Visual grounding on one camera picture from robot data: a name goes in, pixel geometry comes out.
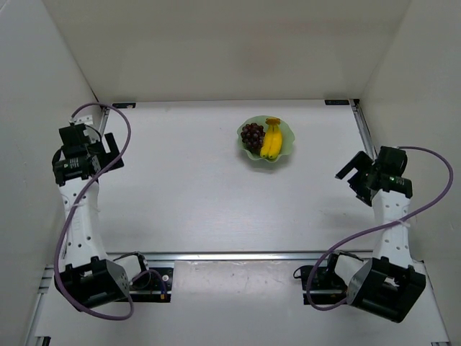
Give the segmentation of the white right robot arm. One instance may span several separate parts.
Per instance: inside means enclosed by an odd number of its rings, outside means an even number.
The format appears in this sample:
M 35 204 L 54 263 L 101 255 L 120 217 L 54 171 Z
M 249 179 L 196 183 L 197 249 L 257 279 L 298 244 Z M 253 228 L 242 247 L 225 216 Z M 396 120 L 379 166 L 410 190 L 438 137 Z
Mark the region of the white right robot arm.
M 386 227 L 369 260 L 335 252 L 334 272 L 347 286 L 348 305 L 395 323 L 405 319 L 426 287 L 425 275 L 414 268 L 409 227 L 403 221 L 413 196 L 412 182 L 403 177 L 407 163 L 404 150 L 383 146 L 376 159 L 360 151 L 336 175 L 343 179 L 356 170 L 348 181 L 350 188 Z

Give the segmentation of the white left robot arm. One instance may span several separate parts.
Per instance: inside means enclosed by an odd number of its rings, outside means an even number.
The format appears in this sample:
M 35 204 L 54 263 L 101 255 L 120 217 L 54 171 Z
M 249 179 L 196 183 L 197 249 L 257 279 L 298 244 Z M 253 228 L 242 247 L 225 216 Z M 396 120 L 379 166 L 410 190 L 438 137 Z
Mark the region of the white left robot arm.
M 55 182 L 69 222 L 58 255 L 56 288 L 81 308 L 92 309 L 106 303 L 124 301 L 130 283 L 147 268 L 139 252 L 110 259 L 99 232 L 97 173 L 108 167 L 123 167 L 111 133 L 101 136 L 83 123 L 61 128 L 62 146 L 52 165 Z

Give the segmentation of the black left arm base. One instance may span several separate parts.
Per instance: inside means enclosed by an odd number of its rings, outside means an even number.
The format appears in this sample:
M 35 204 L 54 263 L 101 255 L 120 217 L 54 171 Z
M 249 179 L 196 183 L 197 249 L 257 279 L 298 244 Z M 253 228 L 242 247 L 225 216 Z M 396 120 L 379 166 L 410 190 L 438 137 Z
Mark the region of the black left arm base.
M 151 267 L 143 259 L 141 271 L 130 281 L 130 297 L 135 303 L 170 303 L 174 268 Z

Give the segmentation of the yellow fake banana bunch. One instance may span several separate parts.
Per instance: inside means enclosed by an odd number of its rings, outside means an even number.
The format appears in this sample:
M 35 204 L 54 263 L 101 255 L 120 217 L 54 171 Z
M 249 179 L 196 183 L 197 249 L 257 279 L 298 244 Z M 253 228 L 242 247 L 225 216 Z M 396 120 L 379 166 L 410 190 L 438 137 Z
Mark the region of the yellow fake banana bunch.
M 279 156 L 283 142 L 282 131 L 279 127 L 281 120 L 276 117 L 268 117 L 265 123 L 268 128 L 260 150 L 260 157 L 275 160 Z

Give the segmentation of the dark red fake grapes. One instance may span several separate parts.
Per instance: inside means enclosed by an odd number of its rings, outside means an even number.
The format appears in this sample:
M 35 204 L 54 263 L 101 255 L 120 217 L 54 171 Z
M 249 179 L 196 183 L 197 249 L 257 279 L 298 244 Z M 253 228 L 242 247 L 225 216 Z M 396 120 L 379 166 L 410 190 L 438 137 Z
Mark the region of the dark red fake grapes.
M 259 155 L 263 146 L 265 131 L 262 125 L 257 123 L 245 124 L 240 132 L 243 147 L 253 154 Z

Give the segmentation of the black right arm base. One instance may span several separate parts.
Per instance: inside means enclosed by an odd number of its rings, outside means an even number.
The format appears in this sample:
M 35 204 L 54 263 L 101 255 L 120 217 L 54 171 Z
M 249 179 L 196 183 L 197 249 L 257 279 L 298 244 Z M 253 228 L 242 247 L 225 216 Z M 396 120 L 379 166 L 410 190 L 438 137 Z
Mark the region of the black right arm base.
M 335 251 L 328 256 L 327 263 L 321 265 L 315 272 L 313 281 L 310 286 L 310 296 L 314 304 L 319 306 L 334 305 L 346 298 L 347 285 L 344 281 L 334 272 L 334 267 L 340 255 L 348 255 L 354 260 L 362 262 L 358 256 L 343 252 Z M 292 276 L 296 280 L 301 280 L 303 289 L 303 304 L 310 305 L 307 299 L 307 281 L 310 272 L 312 271 L 312 265 L 303 265 L 297 268 Z

